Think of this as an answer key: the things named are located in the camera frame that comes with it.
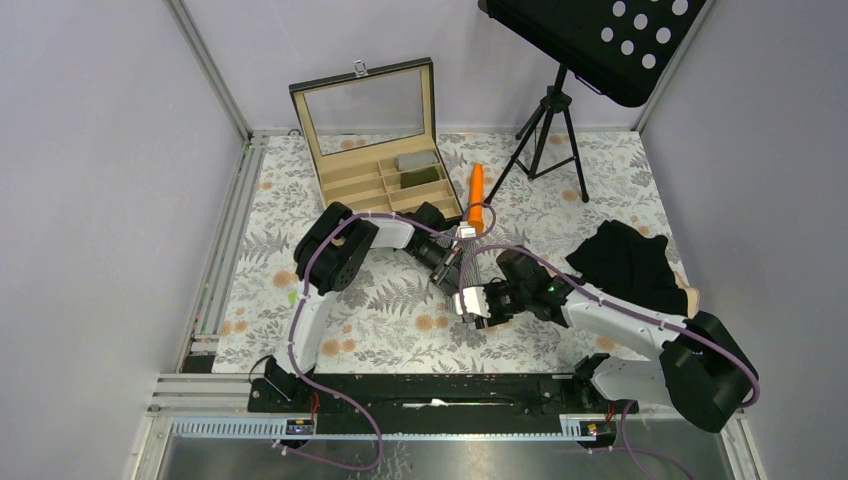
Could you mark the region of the grey striped underwear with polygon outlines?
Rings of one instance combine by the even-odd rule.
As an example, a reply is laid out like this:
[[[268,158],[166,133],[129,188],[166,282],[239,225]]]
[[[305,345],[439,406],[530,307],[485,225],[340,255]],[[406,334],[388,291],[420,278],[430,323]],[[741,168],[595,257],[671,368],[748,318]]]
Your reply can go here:
[[[462,276],[461,284],[459,284],[461,291],[465,287],[472,286],[484,286],[484,281],[481,278],[478,257],[473,254],[473,252],[482,245],[482,242],[479,240],[462,242],[461,250],[463,252],[463,260],[462,266],[460,270],[460,274]],[[455,305],[453,302],[453,296],[451,296],[451,301],[453,303],[452,310],[456,313]]]

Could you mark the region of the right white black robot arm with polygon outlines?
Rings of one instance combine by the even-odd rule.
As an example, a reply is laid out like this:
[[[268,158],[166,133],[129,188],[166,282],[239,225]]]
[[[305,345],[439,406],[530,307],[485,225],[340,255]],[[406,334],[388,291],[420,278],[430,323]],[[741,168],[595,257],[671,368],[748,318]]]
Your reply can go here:
[[[760,395],[759,377],[716,316],[663,313],[619,299],[557,270],[521,246],[503,245],[500,282],[472,285],[462,266],[455,307],[476,328],[532,313],[538,320],[605,336],[639,354],[637,360],[595,354],[576,368],[575,402],[597,412],[610,401],[674,408],[692,425],[720,432]]]

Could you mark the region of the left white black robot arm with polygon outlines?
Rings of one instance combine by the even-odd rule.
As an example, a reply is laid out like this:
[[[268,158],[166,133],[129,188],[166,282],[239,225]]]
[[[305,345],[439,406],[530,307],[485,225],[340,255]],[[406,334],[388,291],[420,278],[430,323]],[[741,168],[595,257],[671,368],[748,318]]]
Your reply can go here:
[[[369,251],[407,253],[429,269],[432,283],[452,296],[459,291],[463,246],[477,237],[467,221],[446,220],[427,202],[412,213],[356,214],[340,202],[330,204],[294,252],[299,279],[294,315],[263,373],[272,398],[288,411],[309,401],[311,387],[302,376],[314,369],[331,307],[353,282]]]

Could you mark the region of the floral tablecloth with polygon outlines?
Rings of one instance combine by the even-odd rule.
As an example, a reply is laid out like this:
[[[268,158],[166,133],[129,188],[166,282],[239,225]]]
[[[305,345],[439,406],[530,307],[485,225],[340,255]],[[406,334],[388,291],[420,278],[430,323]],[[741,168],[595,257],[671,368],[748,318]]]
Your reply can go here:
[[[522,245],[561,270],[606,220],[646,237],[671,233],[640,136],[581,132],[548,137],[543,161],[556,170],[528,180],[513,170],[488,219],[491,244]],[[304,139],[276,136],[263,158],[223,315],[217,374],[251,371],[283,341],[298,285],[293,251],[322,212]],[[319,344],[323,373],[565,372],[582,358],[633,352],[606,336],[540,322],[530,314],[489,329],[464,325],[408,255],[370,253],[334,303]]]

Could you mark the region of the orange cylinder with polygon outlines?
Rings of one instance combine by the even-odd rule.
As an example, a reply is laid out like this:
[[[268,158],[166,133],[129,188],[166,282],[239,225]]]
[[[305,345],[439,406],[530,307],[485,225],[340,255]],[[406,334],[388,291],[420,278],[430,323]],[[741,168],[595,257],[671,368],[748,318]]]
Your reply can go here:
[[[480,163],[475,163],[469,180],[469,206],[466,211],[466,220],[477,234],[482,234],[485,229],[483,219],[483,187],[484,169]]]

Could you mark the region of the dark green rolled cloth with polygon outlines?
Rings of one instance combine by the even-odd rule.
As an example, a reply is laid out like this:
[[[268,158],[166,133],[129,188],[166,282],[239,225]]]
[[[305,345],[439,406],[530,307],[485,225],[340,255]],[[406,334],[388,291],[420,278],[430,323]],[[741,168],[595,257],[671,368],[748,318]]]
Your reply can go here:
[[[400,173],[400,188],[408,189],[432,182],[439,181],[441,174],[437,167],[428,167],[414,171],[404,171]]]

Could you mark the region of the black clothing pile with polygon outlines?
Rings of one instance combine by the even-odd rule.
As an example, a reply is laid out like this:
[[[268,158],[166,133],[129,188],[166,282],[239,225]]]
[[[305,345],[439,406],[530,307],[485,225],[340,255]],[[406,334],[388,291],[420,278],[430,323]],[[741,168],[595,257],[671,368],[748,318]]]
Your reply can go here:
[[[627,302],[651,310],[690,315],[689,297],[675,279],[664,235],[645,237],[618,220],[605,220],[596,233],[566,256],[582,278]]]

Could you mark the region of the grey rolled cloth in box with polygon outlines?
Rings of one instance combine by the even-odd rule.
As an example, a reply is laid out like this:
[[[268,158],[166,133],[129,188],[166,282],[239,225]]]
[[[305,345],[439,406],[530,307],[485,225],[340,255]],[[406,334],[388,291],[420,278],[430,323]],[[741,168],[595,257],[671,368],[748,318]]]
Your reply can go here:
[[[398,172],[406,172],[427,168],[439,162],[437,155],[431,150],[399,154],[395,158]]]

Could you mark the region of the wooden compartment box glass lid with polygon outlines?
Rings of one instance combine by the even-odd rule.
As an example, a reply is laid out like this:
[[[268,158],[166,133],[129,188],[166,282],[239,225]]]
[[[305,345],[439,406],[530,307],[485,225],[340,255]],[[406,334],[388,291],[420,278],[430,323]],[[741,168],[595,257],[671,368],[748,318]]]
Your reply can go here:
[[[413,212],[427,202],[447,217],[462,206],[437,146],[434,64],[423,57],[290,85],[323,204],[356,212]],[[433,151],[441,179],[400,188],[395,158]]]

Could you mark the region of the beige garment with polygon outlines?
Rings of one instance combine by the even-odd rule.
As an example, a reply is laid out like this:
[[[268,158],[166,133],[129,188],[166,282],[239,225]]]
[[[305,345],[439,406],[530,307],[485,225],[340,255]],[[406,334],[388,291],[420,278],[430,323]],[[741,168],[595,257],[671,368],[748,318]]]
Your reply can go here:
[[[686,295],[686,317],[694,318],[700,310],[700,291],[690,286],[679,272],[675,273],[675,281],[678,288]]]

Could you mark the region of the black music stand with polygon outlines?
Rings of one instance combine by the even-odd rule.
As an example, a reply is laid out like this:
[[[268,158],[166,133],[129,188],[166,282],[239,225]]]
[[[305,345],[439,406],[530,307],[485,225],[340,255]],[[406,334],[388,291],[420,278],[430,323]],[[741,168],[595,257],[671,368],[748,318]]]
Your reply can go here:
[[[572,99],[563,87],[567,75],[616,104],[641,107],[654,93],[674,54],[705,7],[703,1],[488,0],[478,8],[557,61],[554,82],[520,129],[518,147],[491,191],[497,193],[508,174],[519,167],[529,179],[544,175],[539,165],[543,141],[528,165],[519,158],[534,132],[549,136],[553,119],[562,115],[571,145],[567,163],[574,164],[583,202],[589,194],[570,114]]]

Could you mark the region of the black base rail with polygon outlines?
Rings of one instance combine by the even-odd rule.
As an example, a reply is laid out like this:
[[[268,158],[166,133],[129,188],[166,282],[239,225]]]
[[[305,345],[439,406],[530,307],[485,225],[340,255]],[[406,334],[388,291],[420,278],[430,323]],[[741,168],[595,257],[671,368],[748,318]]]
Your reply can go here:
[[[251,413],[303,415],[322,435],[562,433],[562,417],[623,412],[586,379],[554,374],[274,374],[252,381]]]

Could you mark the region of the aluminium frame rails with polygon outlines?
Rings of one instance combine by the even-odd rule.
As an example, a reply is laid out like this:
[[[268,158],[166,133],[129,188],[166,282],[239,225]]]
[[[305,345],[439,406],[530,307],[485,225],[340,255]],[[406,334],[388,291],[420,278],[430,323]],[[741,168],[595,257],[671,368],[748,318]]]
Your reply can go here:
[[[230,289],[240,259],[242,242],[250,216],[263,158],[270,139],[286,135],[282,131],[255,131],[242,144],[239,158],[223,195],[223,210],[214,235],[211,259],[205,269],[200,292],[191,315],[181,357],[175,371],[186,381],[210,383],[214,376],[248,379],[257,377],[263,358],[251,371],[241,374],[217,374],[212,367],[228,304]],[[432,373],[357,373],[352,374],[447,374]]]

